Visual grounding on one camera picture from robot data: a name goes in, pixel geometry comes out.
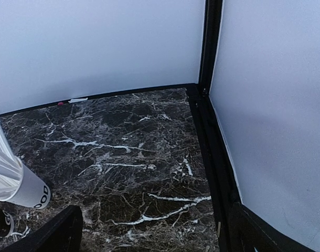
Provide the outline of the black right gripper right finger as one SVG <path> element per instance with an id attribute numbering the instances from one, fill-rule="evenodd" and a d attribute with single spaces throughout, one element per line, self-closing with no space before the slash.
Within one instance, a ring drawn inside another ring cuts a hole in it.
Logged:
<path id="1" fill-rule="evenodd" d="M 231 251 L 312 251 L 283 235 L 246 206 L 234 203 L 228 216 Z"/>

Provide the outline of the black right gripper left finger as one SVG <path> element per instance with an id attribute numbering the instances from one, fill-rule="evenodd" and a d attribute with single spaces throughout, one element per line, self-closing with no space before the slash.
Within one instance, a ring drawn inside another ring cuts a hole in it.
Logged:
<path id="1" fill-rule="evenodd" d="M 69 205 L 40 229 L 2 251 L 79 251 L 83 216 L 79 206 Z"/>

